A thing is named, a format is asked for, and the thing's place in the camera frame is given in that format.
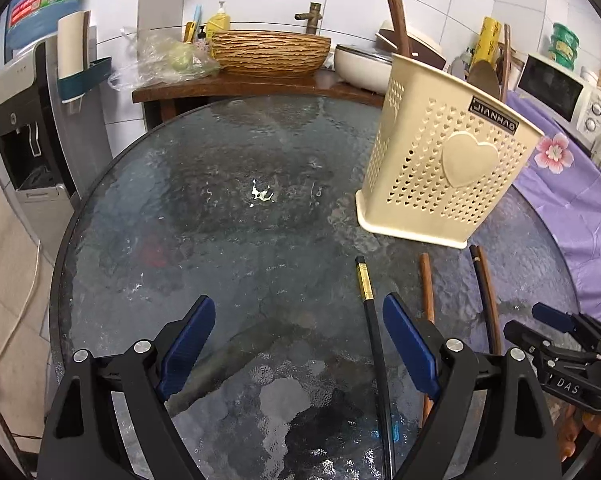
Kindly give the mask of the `person's right hand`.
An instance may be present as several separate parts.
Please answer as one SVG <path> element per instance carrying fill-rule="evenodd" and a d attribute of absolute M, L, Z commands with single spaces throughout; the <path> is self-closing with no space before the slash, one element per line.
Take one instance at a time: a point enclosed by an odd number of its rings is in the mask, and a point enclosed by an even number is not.
<path fill-rule="evenodd" d="M 557 433 L 559 458 L 565 462 L 576 451 L 576 439 L 582 429 L 601 438 L 601 414 L 590 414 L 568 404 L 564 411 L 563 424 Z"/>

